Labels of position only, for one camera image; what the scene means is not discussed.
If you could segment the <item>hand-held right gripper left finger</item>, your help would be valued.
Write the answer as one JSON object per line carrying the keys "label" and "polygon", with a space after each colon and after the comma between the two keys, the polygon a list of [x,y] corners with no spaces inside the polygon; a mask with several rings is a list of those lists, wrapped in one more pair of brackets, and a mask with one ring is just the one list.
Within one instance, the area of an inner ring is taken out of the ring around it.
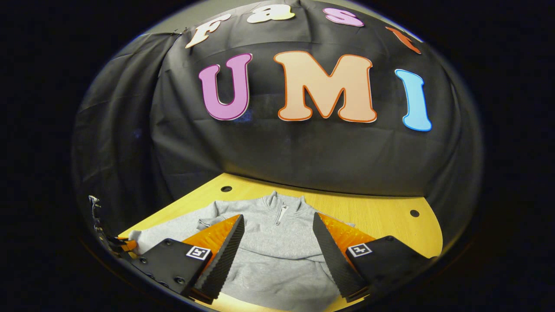
{"label": "hand-held right gripper left finger", "polygon": [[206,304],[218,298],[245,232],[235,215],[182,240],[166,238],[131,265],[161,286]]}

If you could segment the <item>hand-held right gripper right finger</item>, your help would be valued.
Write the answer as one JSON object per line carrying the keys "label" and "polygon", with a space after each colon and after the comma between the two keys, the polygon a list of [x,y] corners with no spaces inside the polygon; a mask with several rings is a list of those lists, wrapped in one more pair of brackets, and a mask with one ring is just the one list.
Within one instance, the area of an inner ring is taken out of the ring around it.
{"label": "hand-held right gripper right finger", "polygon": [[374,238],[316,212],[313,232],[332,279],[347,302],[378,300],[424,272],[425,257],[394,236]]}

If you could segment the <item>black backdrop cloth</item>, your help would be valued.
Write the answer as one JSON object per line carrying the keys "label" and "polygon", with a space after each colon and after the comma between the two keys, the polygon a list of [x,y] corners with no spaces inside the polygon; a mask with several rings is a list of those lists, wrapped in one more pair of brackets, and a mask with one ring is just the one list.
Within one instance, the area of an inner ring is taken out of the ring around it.
{"label": "black backdrop cloth", "polygon": [[484,166],[476,104],[430,44],[377,13],[268,0],[179,13],[98,73],[75,117],[79,205],[119,233],[226,172],[423,197],[456,240]]}

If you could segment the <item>grey zip-neck sweatshirt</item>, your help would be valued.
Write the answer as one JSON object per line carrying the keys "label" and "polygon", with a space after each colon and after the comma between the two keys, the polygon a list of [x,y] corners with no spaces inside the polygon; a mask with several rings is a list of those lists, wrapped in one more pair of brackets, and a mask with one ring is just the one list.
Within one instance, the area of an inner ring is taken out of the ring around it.
{"label": "grey zip-neck sweatshirt", "polygon": [[129,235],[143,254],[165,238],[184,240],[243,215],[245,232],[222,293],[272,309],[324,312],[340,293],[313,232],[315,213],[304,197],[272,192],[251,200],[216,200]]}

